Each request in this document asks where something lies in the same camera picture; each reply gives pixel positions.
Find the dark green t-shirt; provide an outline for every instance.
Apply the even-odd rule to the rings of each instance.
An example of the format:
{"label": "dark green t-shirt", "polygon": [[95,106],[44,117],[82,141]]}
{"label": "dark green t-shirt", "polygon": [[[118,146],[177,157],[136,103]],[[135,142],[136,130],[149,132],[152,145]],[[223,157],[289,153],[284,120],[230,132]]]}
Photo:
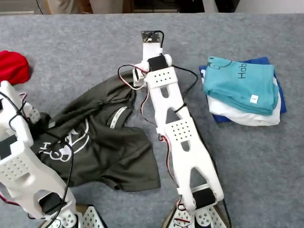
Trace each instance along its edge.
{"label": "dark green t-shirt", "polygon": [[[123,74],[133,81],[131,71]],[[118,76],[96,85],[50,120],[48,131],[64,138],[74,150],[70,186],[101,181],[114,189],[141,191],[160,187],[152,145],[137,127],[124,127],[136,93]],[[71,150],[43,134],[32,150],[67,180]]]}

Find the shirt stack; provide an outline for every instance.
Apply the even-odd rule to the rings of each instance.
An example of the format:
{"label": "shirt stack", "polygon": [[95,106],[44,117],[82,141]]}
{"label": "shirt stack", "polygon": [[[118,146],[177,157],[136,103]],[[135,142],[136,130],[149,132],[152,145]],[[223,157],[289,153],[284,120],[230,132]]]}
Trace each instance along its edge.
{"label": "shirt stack", "polygon": [[209,111],[218,122],[271,126],[279,124],[280,113],[286,112],[274,66],[266,57],[244,62],[209,57],[200,71]]}

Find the gray table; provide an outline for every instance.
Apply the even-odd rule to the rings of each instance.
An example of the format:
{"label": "gray table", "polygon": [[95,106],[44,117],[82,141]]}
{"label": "gray table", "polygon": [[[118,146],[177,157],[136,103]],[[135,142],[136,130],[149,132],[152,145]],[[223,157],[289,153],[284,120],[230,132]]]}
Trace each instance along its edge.
{"label": "gray table", "polygon": [[[304,15],[134,14],[0,17],[0,50],[20,52],[33,67],[18,86],[39,110],[56,114],[72,99],[141,61],[141,30],[165,32],[164,52],[176,65],[198,73],[214,55],[233,60],[267,56],[275,65],[288,112],[273,127],[216,124],[201,82],[186,99],[218,163],[235,228],[304,227]],[[192,75],[178,72],[181,89]],[[166,146],[136,112],[129,125],[145,130],[153,143],[161,188],[114,191],[102,183],[73,188],[78,203],[93,203],[110,228],[159,228],[178,198],[165,168]],[[153,117],[149,101],[145,113]],[[0,202],[1,227],[34,227],[20,208]]]}

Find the red cloth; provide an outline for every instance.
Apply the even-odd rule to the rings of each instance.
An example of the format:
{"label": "red cloth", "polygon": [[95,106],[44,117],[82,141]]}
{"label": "red cloth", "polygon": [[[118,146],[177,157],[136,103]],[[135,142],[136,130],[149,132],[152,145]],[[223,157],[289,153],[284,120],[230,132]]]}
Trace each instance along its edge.
{"label": "red cloth", "polygon": [[5,80],[12,85],[29,80],[29,63],[23,55],[13,51],[0,52],[0,82]]}

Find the shirt label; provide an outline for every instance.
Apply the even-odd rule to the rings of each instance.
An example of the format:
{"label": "shirt label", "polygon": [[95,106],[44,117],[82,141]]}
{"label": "shirt label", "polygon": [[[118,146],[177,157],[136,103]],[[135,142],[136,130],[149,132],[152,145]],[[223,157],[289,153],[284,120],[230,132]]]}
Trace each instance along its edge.
{"label": "shirt label", "polygon": [[124,110],[127,109],[127,106],[124,106],[124,107],[121,107],[120,109],[117,110],[117,112],[115,113],[114,117],[113,117],[113,120],[110,124],[110,128],[115,128],[116,126],[116,123],[120,117],[120,115],[124,112]]}
{"label": "shirt label", "polygon": [[257,95],[251,95],[251,98],[250,98],[250,102],[251,103],[257,103],[257,100],[258,100],[258,96]]}

